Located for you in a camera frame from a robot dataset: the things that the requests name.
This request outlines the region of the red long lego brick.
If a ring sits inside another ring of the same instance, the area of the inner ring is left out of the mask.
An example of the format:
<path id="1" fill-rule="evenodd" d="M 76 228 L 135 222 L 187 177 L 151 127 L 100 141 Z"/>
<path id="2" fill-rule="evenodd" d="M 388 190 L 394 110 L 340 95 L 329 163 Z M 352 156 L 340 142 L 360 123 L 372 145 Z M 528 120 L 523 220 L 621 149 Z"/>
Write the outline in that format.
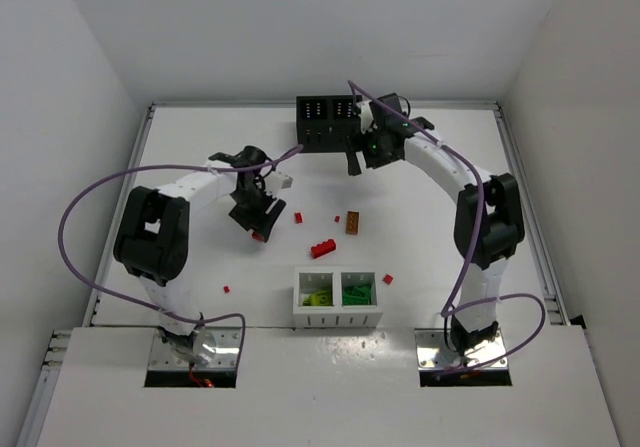
<path id="1" fill-rule="evenodd" d="M 318 259 L 336 250 L 337 244 L 334 239 L 327 239 L 310 248 L 310 255 L 313 259 Z"/>

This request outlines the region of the white two-compartment container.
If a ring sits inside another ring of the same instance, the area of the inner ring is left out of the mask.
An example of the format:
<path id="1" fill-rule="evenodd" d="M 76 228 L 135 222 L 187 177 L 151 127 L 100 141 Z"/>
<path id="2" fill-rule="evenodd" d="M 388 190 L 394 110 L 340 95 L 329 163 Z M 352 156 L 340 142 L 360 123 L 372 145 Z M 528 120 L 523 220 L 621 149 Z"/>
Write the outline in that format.
<path id="1" fill-rule="evenodd" d="M 370 285 L 371 305 L 342 304 L 346 286 Z M 312 307 L 305 300 L 314 292 L 332 292 L 331 307 Z M 296 328 L 376 328 L 383 316 L 383 300 L 374 271 L 346 266 L 300 267 L 294 273 L 293 325 Z"/>

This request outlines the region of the dark green lego brick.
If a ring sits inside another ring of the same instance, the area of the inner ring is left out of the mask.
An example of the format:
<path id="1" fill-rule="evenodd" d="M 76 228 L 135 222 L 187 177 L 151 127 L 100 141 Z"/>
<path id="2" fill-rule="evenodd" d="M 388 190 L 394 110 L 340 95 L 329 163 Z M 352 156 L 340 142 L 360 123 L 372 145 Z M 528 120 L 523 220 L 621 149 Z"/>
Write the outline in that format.
<path id="1" fill-rule="evenodd" d="M 371 305 L 372 294 L 370 285 L 346 286 L 342 289 L 342 304 L 350 305 Z"/>

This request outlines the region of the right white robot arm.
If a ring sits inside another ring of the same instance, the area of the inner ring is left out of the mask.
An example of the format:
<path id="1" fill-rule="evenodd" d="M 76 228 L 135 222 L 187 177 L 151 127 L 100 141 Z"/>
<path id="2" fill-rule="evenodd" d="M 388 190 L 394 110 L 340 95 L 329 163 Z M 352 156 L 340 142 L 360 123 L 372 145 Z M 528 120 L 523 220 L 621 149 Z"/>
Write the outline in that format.
<path id="1" fill-rule="evenodd" d="M 425 173 L 455 204 L 454 244 L 463 265 L 441 316 L 448 330 L 446 345 L 464 355 L 497 333 L 501 277 L 525 235 L 517 180 L 475 166 L 447 144 L 430 121 L 408 118 L 395 94 L 352 99 L 361 124 L 345 140 L 349 175 L 404 161 Z"/>

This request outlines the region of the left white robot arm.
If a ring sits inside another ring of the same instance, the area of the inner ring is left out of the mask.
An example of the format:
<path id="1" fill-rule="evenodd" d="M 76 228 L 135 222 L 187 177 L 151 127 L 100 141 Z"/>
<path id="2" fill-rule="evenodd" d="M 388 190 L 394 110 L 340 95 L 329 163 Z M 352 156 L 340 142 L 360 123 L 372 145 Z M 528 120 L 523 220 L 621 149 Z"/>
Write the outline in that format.
<path id="1" fill-rule="evenodd" d="M 292 185 L 290 176 L 266 165 L 269 161 L 254 146 L 235 155 L 218 152 L 201 171 L 156 188 L 138 186 L 128 195 L 114 259 L 144 287 L 160 311 L 162 340 L 184 359 L 195 359 L 205 338 L 203 314 L 193 303 L 187 274 L 192 216 L 229 196 L 235 202 L 229 217 L 268 241 L 286 206 L 277 195 Z"/>

